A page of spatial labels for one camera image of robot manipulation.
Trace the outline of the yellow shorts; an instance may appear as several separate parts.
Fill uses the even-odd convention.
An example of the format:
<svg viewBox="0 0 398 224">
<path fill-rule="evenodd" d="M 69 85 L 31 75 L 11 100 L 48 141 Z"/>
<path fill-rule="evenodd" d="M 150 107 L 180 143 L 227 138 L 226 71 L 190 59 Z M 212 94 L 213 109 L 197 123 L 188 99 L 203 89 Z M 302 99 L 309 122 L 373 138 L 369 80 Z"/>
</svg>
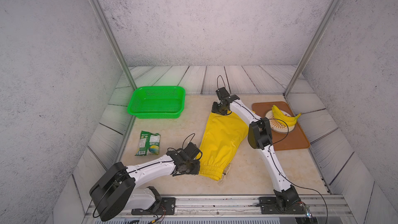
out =
<svg viewBox="0 0 398 224">
<path fill-rule="evenodd" d="M 235 113 L 227 116 L 211 113 L 200 146 L 199 174 L 221 180 L 247 134 L 248 126 Z"/>
</svg>

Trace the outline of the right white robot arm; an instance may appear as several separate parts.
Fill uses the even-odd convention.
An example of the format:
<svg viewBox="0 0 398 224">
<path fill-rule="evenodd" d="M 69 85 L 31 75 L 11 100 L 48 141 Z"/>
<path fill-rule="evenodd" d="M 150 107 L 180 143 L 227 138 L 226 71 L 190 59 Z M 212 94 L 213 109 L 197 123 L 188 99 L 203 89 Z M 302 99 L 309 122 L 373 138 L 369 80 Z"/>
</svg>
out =
<svg viewBox="0 0 398 224">
<path fill-rule="evenodd" d="M 229 94 L 225 87 L 217 89 L 216 95 L 219 102 L 213 103 L 211 112 L 223 116 L 234 113 L 248 126 L 249 145 L 258 150 L 271 176 L 275 207 L 282 213 L 294 211 L 301 204 L 301 199 L 275 154 L 270 120 L 249 110 L 237 95 Z"/>
</svg>

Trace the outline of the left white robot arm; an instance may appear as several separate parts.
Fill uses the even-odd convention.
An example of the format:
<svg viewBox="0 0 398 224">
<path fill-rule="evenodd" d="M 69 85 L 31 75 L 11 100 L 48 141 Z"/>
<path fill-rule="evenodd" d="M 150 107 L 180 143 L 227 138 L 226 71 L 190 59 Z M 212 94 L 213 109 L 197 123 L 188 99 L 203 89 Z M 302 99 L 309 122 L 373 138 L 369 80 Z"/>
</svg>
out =
<svg viewBox="0 0 398 224">
<path fill-rule="evenodd" d="M 113 164 L 89 191 L 95 206 L 92 216 L 106 222 L 125 210 L 133 215 L 152 214 L 157 219 L 173 214 L 174 198 L 162 198 L 153 186 L 142 185 L 162 176 L 198 175 L 202 155 L 194 143 L 188 143 L 143 164 Z"/>
</svg>

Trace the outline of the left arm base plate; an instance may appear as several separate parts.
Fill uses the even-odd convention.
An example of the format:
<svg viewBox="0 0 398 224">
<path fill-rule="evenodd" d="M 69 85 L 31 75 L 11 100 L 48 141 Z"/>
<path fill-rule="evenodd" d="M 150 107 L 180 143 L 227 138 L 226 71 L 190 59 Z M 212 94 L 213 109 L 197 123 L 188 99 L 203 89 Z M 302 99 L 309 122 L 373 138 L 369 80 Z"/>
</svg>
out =
<svg viewBox="0 0 398 224">
<path fill-rule="evenodd" d="M 156 200 L 154 204 L 148 209 L 133 209 L 131 215 L 174 215 L 176 206 L 176 198 L 162 198 L 161 200 Z"/>
</svg>

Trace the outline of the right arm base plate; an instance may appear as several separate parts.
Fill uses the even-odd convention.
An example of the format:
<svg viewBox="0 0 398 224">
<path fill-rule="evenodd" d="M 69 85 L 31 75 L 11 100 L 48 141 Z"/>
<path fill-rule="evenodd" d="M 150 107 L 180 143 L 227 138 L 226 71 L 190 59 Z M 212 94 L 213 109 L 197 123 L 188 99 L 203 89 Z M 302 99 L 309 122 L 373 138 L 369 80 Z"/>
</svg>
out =
<svg viewBox="0 0 398 224">
<path fill-rule="evenodd" d="M 306 214 L 303 203 L 288 203 L 278 197 L 260 197 L 256 207 L 260 208 L 261 214 Z"/>
</svg>

